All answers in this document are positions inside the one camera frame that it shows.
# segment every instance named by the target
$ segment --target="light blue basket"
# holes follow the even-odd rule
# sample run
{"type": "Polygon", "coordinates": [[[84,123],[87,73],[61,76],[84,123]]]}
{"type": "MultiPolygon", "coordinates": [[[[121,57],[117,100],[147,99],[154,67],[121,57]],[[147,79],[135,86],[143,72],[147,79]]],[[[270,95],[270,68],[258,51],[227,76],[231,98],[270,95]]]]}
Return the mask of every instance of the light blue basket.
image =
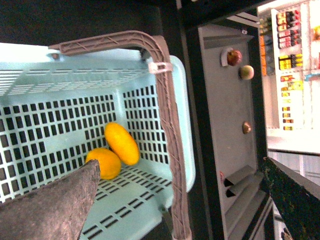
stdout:
{"type": "MultiPolygon", "coordinates": [[[[124,126],[141,158],[101,180],[82,240],[138,240],[173,200],[170,158],[160,125],[155,76],[136,50],[51,58],[44,46],[0,44],[0,201],[50,183],[108,147],[104,127],[124,126]]],[[[185,70],[171,57],[187,190],[195,180],[185,70]]]]}

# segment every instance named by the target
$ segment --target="orange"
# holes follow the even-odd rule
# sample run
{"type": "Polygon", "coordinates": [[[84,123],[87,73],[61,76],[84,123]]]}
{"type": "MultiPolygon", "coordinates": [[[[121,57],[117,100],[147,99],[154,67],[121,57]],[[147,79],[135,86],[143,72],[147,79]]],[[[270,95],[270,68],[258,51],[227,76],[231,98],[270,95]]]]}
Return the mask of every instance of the orange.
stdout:
{"type": "Polygon", "coordinates": [[[95,148],[86,156],[85,162],[98,160],[100,165],[101,179],[114,179],[121,171],[121,161],[119,157],[106,148],[95,148]]]}
{"type": "Polygon", "coordinates": [[[112,151],[127,165],[135,165],[139,161],[138,145],[127,130],[115,122],[105,126],[104,136],[112,151]]]}

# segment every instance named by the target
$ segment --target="gray basket handle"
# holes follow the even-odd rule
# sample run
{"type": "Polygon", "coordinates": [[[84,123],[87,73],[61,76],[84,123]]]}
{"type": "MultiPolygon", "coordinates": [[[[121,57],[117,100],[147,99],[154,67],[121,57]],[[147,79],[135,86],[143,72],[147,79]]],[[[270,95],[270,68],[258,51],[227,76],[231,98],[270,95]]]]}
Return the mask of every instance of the gray basket handle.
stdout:
{"type": "MultiPolygon", "coordinates": [[[[170,63],[170,54],[165,39],[162,36],[152,37],[140,31],[122,31],[62,42],[49,46],[49,49],[60,50],[64,55],[73,56],[137,46],[146,49],[155,63],[170,63]]],[[[170,169],[172,172],[172,237],[175,240],[191,240],[192,233],[188,214],[185,161],[172,72],[170,69],[159,71],[159,73],[155,74],[155,77],[160,122],[167,139],[170,169]]]]}

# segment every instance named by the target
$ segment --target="basket bottom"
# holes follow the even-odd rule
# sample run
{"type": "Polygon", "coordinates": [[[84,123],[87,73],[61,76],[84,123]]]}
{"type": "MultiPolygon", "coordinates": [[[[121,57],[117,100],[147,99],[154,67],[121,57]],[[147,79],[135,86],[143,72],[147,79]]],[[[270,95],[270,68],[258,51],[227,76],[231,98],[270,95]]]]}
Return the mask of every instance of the basket bottom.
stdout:
{"type": "Polygon", "coordinates": [[[139,240],[162,220],[173,198],[171,179],[154,174],[155,162],[124,166],[112,181],[101,180],[81,240],[139,240]]]}

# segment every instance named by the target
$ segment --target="white clip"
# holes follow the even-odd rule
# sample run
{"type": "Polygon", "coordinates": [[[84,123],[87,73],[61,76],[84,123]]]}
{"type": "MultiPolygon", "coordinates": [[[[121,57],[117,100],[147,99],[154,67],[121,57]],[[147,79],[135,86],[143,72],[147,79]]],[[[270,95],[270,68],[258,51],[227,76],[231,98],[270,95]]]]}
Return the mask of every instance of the white clip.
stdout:
{"type": "Polygon", "coordinates": [[[149,73],[161,74],[164,72],[172,72],[173,66],[170,62],[149,62],[149,73]]]}

